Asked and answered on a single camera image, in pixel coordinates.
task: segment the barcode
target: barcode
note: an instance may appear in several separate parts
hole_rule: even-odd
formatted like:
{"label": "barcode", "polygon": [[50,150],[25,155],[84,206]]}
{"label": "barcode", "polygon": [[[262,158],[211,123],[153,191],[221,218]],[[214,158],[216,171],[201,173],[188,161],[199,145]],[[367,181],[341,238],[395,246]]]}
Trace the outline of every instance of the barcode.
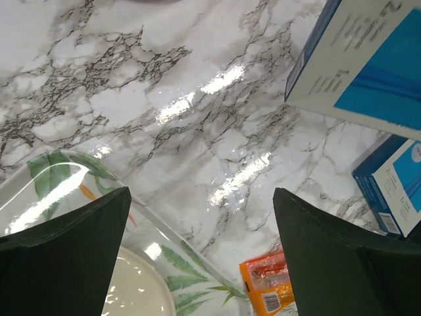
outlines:
{"label": "barcode", "polygon": [[386,226],[387,230],[394,233],[394,234],[400,234],[399,229],[396,226],[395,221],[393,220],[393,217],[390,214],[387,213],[379,213],[380,217],[382,218],[382,221],[384,225]]}
{"label": "barcode", "polygon": [[268,313],[271,313],[281,307],[281,302],[279,302],[278,293],[276,292],[262,294],[262,299]]}

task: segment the orange package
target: orange package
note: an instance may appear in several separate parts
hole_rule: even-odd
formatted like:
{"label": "orange package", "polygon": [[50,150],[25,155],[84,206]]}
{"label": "orange package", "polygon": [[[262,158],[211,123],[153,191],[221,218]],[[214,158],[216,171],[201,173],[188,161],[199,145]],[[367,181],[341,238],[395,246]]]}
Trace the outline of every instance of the orange package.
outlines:
{"label": "orange package", "polygon": [[239,268],[257,316],[273,316],[295,301],[282,251],[248,260]]}

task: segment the round plate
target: round plate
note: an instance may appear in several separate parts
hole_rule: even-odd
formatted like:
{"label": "round plate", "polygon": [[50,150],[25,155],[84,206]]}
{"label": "round plate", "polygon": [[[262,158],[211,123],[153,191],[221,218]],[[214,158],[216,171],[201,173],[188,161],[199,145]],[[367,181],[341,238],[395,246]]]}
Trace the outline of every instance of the round plate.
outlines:
{"label": "round plate", "polygon": [[120,248],[102,316],[176,316],[162,277],[142,258]]}

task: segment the blue box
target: blue box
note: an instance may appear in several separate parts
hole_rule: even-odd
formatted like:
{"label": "blue box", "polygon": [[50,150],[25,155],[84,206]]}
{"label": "blue box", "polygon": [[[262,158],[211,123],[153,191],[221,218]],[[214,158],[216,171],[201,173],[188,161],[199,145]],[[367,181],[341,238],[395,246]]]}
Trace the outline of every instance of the blue box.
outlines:
{"label": "blue box", "polygon": [[353,177],[385,232],[407,237],[421,221],[421,142],[389,137]]}
{"label": "blue box", "polygon": [[285,102],[421,140],[421,0],[328,0]]}

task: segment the snack wrapper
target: snack wrapper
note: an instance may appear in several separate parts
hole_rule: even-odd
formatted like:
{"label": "snack wrapper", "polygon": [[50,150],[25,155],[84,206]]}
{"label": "snack wrapper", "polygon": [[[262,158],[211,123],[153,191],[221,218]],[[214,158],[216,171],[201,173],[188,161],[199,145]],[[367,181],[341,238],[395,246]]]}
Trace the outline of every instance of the snack wrapper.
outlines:
{"label": "snack wrapper", "polygon": [[257,316],[273,316],[295,301],[282,251],[239,265]]}

